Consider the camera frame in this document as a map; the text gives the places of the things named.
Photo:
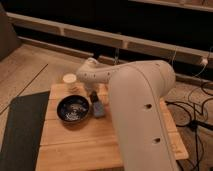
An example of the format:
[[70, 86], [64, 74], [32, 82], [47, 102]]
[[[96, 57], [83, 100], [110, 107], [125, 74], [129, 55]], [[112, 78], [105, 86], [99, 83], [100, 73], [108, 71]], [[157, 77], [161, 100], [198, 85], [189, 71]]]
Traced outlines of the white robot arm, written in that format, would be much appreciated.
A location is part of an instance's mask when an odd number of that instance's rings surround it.
[[125, 171], [179, 171], [160, 109], [160, 98], [175, 84], [170, 64], [151, 60], [100, 67], [89, 58], [76, 75], [86, 84], [108, 85]]

